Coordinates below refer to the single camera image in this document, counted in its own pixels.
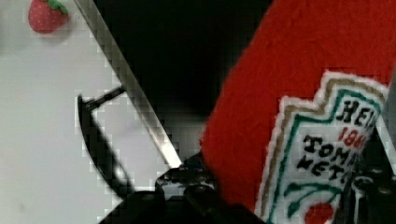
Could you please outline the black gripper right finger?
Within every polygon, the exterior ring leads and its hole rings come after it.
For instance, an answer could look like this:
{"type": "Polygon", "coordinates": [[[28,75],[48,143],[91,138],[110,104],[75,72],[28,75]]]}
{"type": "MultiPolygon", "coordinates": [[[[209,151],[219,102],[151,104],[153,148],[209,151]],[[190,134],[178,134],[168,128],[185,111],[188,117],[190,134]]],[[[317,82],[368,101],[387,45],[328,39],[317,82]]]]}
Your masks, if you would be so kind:
{"type": "Polygon", "coordinates": [[[335,224],[396,224],[395,174],[378,133],[358,157],[335,224]]]}

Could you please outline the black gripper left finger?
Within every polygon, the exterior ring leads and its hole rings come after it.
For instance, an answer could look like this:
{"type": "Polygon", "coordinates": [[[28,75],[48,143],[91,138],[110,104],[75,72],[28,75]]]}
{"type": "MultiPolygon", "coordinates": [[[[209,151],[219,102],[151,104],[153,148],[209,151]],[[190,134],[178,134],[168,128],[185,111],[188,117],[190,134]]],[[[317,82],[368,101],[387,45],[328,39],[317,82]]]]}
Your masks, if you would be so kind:
{"type": "Polygon", "coordinates": [[[98,224],[265,224],[244,205],[227,203],[203,155],[157,178],[154,190],[129,194],[98,224]]]}

